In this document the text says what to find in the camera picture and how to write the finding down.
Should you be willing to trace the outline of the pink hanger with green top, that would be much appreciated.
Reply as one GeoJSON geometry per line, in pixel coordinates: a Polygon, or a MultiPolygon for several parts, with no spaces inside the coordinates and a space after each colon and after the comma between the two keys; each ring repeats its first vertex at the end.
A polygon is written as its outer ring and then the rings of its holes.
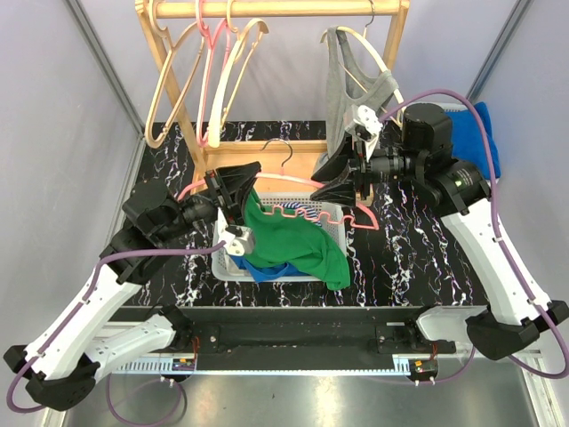
{"type": "Polygon", "coordinates": [[[186,196],[205,188],[207,171],[225,166],[261,164],[255,189],[265,204],[294,201],[301,206],[311,205],[310,194],[322,184],[310,179],[321,154],[323,140],[285,141],[272,138],[267,141],[225,141],[217,147],[201,149],[204,166],[194,172],[192,183],[181,194],[186,196]]]}

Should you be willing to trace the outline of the pink hanger with striped top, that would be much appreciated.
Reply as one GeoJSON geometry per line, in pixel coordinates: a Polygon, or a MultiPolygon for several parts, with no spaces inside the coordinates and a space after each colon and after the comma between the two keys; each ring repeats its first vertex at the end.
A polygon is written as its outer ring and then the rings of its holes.
{"type": "Polygon", "coordinates": [[[204,23],[203,9],[204,1],[195,1],[196,4],[196,23],[198,26],[198,31],[203,38],[206,47],[206,58],[204,66],[204,75],[202,78],[201,92],[198,104],[198,111],[196,117],[196,142],[200,148],[204,148],[207,145],[207,136],[205,135],[203,124],[204,116],[206,111],[206,101],[209,91],[210,78],[212,73],[212,57],[214,55],[217,43],[222,35],[226,37],[226,50],[224,54],[223,63],[221,69],[224,69],[229,56],[229,50],[231,45],[231,31],[229,29],[228,21],[223,18],[215,28],[214,32],[211,33],[210,28],[204,23]]]}

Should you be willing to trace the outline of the blue white striped tank top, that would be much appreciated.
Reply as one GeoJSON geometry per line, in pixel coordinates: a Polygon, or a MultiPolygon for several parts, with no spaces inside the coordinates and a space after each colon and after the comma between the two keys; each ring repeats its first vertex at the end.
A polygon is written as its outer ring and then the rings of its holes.
{"type": "Polygon", "coordinates": [[[298,201],[284,202],[281,203],[280,206],[285,209],[286,212],[291,212],[291,214],[294,214],[296,217],[302,217],[318,227],[322,226],[321,221],[318,219],[319,212],[312,206],[304,205],[298,201]]]}

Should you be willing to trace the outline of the green tank top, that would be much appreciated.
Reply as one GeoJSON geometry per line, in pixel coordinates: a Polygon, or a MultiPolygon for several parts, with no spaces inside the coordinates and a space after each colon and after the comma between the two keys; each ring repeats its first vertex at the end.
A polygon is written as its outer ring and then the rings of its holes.
{"type": "Polygon", "coordinates": [[[339,291],[350,286],[346,255],[321,228],[291,212],[271,210],[253,190],[244,210],[245,225],[252,229],[255,247],[243,257],[256,267],[290,263],[305,275],[339,291]]]}

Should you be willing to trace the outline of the wooden hanger with blue top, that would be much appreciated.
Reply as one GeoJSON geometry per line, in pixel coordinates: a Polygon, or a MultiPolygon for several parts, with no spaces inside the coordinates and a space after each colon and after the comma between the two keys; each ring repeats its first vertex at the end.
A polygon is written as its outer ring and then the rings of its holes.
{"type": "Polygon", "coordinates": [[[206,133],[207,146],[211,148],[220,146],[221,130],[227,121],[245,70],[260,41],[269,33],[268,24],[261,18],[250,19],[243,28],[236,27],[232,22],[232,6],[233,1],[227,1],[225,18],[228,29],[236,35],[236,40],[228,52],[212,102],[206,133]]]}

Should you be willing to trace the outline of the light wooden hanger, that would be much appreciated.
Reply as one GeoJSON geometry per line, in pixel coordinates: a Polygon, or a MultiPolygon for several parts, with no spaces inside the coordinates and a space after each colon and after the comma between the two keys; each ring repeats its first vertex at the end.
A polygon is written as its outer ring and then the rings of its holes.
{"type": "Polygon", "coordinates": [[[199,65],[204,53],[204,39],[200,37],[200,45],[196,59],[189,71],[186,82],[184,83],[183,87],[180,88],[178,79],[175,76],[173,63],[178,53],[180,52],[180,48],[184,45],[188,37],[198,32],[197,23],[195,20],[191,22],[187,27],[183,29],[180,37],[176,41],[173,41],[168,27],[161,27],[158,22],[158,6],[162,3],[163,1],[146,2],[146,12],[148,13],[150,35],[152,36],[152,39],[157,37],[157,42],[155,42],[155,49],[157,53],[159,51],[159,47],[162,47],[164,49],[164,57],[159,57],[156,61],[159,77],[156,83],[152,101],[150,102],[145,124],[145,139],[147,144],[152,149],[158,149],[163,145],[164,140],[167,134],[170,132],[170,129],[174,123],[178,123],[179,125],[182,125],[184,123],[191,124],[188,112],[185,107],[185,100],[190,86],[194,80],[197,66],[199,65]],[[158,111],[159,103],[164,92],[166,92],[168,96],[172,109],[164,123],[164,126],[162,127],[162,130],[158,136],[154,136],[153,126],[156,122],[156,113],[158,111]]]}

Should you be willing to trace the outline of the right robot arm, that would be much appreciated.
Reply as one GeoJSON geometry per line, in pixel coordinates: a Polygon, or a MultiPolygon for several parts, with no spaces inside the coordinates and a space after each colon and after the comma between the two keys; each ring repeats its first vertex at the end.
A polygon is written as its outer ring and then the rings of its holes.
{"type": "Polygon", "coordinates": [[[401,142],[379,148],[382,124],[365,105],[347,108],[336,152],[312,178],[322,183],[311,199],[353,206],[376,183],[409,181],[453,234],[484,287],[488,304],[425,309],[404,334],[406,347],[424,352],[435,341],[469,342],[500,360],[536,342],[568,317],[568,306],[535,283],[493,212],[495,195],[479,168],[452,155],[452,119],[436,104],[405,108],[401,142]]]}

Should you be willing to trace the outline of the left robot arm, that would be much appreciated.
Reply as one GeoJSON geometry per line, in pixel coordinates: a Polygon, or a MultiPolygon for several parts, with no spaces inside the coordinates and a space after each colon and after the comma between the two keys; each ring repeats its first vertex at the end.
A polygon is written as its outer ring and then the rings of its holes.
{"type": "Polygon", "coordinates": [[[175,197],[157,179],[137,183],[122,206],[123,227],[100,254],[84,287],[38,338],[4,354],[15,374],[7,406],[20,414],[45,407],[66,411],[101,379],[138,357],[191,347],[193,323],[175,306],[163,307],[104,342],[95,337],[174,256],[213,254],[231,246],[252,251],[244,210],[260,171],[260,162],[210,170],[204,176],[206,188],[193,196],[175,197]],[[36,403],[32,409],[13,400],[21,379],[28,381],[26,391],[36,403]]]}

